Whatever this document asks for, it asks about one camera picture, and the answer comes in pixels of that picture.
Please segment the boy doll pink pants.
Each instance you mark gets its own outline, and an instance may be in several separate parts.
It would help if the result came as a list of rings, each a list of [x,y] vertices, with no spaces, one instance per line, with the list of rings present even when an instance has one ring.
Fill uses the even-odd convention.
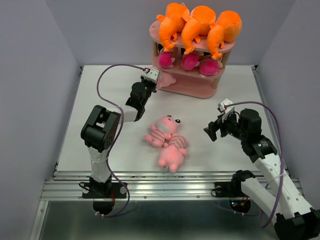
[[[199,73],[202,78],[213,76],[223,67],[218,59],[213,59],[211,55],[205,55],[199,62]]]
[[[182,55],[182,67],[186,71],[193,70],[199,65],[199,59],[204,55],[203,51],[193,51]]]
[[[158,56],[158,64],[163,69],[173,68],[173,63],[175,62],[174,54],[170,51],[164,51],[163,49],[160,51]]]

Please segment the orange shark plush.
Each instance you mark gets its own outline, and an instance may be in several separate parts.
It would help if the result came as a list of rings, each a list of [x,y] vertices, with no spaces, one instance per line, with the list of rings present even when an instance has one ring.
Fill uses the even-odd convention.
[[[185,20],[185,26],[181,32],[181,42],[184,47],[184,55],[195,50],[193,41],[197,44],[201,42],[201,36],[207,36],[211,24],[216,21],[216,13],[208,6],[200,5],[195,7],[191,13],[185,13],[182,18]]]
[[[190,11],[180,3],[170,3],[166,7],[165,15],[158,14],[156,19],[160,22],[158,36],[164,52],[169,52],[175,47],[171,43],[171,38],[175,42],[178,39],[178,33],[181,33],[186,21],[183,16],[189,16]]]

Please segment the plain orange plush toy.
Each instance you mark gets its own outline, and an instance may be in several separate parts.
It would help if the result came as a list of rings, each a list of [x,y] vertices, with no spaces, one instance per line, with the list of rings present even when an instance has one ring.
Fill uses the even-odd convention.
[[[242,31],[243,23],[240,15],[232,10],[223,11],[215,23],[210,24],[207,35],[207,49],[213,60],[222,57],[220,48],[226,43],[234,42]]]

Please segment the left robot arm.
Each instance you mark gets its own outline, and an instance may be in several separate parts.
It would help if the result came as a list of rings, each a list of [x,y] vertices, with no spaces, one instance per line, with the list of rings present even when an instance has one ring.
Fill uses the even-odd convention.
[[[157,91],[156,86],[156,81],[142,78],[132,85],[130,97],[122,109],[106,109],[101,105],[93,107],[80,133],[91,164],[89,182],[79,184],[83,198],[108,198],[116,188],[122,187],[112,183],[112,174],[106,163],[108,151],[115,142],[121,123],[136,122],[142,118],[149,97]]]

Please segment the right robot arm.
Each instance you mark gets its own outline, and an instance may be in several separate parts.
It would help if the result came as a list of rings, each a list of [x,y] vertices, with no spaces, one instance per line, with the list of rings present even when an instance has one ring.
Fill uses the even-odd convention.
[[[262,134],[262,119],[254,109],[225,109],[204,128],[212,141],[230,135],[240,140],[243,152],[259,169],[273,193],[260,184],[249,170],[238,170],[221,193],[245,195],[253,200],[268,216],[280,240],[311,240],[320,234],[320,211],[315,209],[300,193],[284,169],[284,161],[269,138]]]

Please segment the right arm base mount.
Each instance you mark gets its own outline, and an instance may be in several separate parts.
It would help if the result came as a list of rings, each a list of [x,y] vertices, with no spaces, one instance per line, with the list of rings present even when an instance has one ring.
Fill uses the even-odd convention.
[[[210,194],[216,198],[228,198],[227,211],[238,215],[257,216],[258,213],[248,213],[251,209],[251,200],[242,192],[241,187],[241,183],[244,183],[245,180],[255,178],[256,176],[249,170],[238,170],[232,175],[230,181],[216,181]]]

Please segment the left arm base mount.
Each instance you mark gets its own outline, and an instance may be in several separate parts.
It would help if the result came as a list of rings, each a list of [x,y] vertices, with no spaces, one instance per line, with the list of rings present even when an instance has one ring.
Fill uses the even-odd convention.
[[[127,199],[128,188],[126,183],[121,184],[108,180],[106,183],[80,182],[78,185],[82,190],[81,198],[92,200],[92,209],[96,216],[102,218],[115,217],[119,215],[129,203],[127,200],[124,207],[112,213],[116,206],[116,200]]]

